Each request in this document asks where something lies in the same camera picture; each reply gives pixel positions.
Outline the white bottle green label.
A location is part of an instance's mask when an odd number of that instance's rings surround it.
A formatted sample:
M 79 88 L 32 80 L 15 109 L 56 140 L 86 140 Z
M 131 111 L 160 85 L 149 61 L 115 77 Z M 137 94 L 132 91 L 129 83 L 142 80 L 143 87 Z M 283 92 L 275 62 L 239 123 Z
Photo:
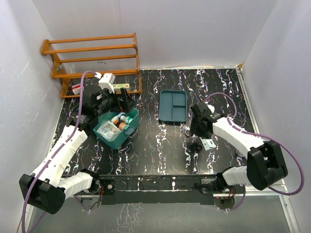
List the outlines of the white bottle green label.
M 126 124 L 129 124 L 133 119 L 130 116 L 122 115 L 120 117 L 120 120 L 123 121 Z

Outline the blue cap small bottle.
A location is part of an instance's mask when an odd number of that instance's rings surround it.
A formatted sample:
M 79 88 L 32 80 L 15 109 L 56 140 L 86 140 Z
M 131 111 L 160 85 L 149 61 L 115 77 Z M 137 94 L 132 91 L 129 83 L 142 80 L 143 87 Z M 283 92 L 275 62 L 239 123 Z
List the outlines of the blue cap small bottle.
M 125 113 L 116 114 L 111 120 L 119 119 L 121 116 L 125 115 Z

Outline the brown glass medicine bottle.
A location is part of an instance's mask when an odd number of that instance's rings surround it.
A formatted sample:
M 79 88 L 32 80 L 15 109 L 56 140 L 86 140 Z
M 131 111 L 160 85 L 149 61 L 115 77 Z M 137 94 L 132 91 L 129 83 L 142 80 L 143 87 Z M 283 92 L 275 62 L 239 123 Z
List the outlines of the brown glass medicine bottle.
M 122 131 L 122 130 L 127 126 L 126 123 L 124 123 L 123 121 L 118 120 L 118 119 L 114 121 L 114 125 L 115 125 L 120 131 Z

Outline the blue white card packet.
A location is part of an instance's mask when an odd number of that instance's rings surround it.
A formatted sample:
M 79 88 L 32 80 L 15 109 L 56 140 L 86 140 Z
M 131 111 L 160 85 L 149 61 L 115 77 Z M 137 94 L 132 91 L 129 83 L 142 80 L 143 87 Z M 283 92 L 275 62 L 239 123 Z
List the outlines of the blue white card packet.
M 205 150 L 211 150 L 216 148 L 216 145 L 212 139 L 204 139 L 200 137 L 200 140 Z

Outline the teal medicine kit box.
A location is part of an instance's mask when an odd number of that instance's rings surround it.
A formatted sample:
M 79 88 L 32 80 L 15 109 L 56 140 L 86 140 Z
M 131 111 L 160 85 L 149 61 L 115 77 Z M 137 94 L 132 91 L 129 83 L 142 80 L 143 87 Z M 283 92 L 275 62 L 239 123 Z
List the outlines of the teal medicine kit box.
M 136 108 L 129 113 L 107 112 L 99 117 L 93 129 L 96 136 L 110 148 L 117 150 L 139 126 Z

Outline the white gauze packet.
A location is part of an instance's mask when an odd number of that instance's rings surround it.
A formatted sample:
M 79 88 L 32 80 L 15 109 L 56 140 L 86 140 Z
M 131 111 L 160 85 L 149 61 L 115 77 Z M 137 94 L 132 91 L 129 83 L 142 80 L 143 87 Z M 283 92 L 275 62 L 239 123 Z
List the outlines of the white gauze packet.
M 105 140 L 113 141 L 121 131 L 111 121 L 103 121 L 96 132 Z

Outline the dark blue divided tray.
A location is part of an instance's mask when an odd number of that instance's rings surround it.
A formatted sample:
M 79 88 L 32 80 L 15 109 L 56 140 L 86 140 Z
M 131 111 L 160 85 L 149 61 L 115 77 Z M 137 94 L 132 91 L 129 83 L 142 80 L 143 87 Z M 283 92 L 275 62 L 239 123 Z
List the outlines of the dark blue divided tray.
M 161 90 L 158 117 L 165 123 L 185 123 L 188 118 L 187 93 L 183 90 Z

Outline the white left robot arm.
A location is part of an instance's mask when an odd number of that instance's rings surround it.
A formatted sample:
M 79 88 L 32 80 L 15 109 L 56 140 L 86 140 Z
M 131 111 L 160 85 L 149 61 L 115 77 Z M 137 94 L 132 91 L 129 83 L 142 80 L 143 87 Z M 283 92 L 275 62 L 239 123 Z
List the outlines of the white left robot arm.
M 21 176 L 19 186 L 24 205 L 55 214 L 67 198 L 85 190 L 91 194 L 98 192 L 101 186 L 99 175 L 93 171 L 82 169 L 66 179 L 62 175 L 101 116 L 107 112 L 129 113 L 135 105 L 125 88 L 121 88 L 120 94 L 115 94 L 98 85 L 86 86 L 50 153 L 30 175 Z

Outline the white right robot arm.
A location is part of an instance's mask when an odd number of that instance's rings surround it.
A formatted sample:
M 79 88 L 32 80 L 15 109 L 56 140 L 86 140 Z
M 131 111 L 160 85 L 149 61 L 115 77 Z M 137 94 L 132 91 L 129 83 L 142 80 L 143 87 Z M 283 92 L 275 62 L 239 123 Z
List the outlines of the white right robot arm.
M 207 184 L 213 190 L 229 192 L 235 185 L 264 190 L 288 175 L 280 144 L 251 135 L 230 118 L 211 112 L 204 103 L 191 107 L 190 134 L 211 138 L 218 136 L 231 144 L 247 160 L 246 166 L 229 167 Z

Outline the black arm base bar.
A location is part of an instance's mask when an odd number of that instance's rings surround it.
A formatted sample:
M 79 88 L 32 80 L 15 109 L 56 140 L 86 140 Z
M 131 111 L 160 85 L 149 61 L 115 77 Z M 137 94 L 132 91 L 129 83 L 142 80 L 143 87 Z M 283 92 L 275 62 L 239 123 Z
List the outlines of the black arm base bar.
M 228 191 L 208 186 L 215 175 L 100 175 L 89 193 L 82 198 L 99 198 L 102 205 L 128 203 L 199 203 L 213 205 L 214 198 L 232 198 L 243 193 L 242 187 Z

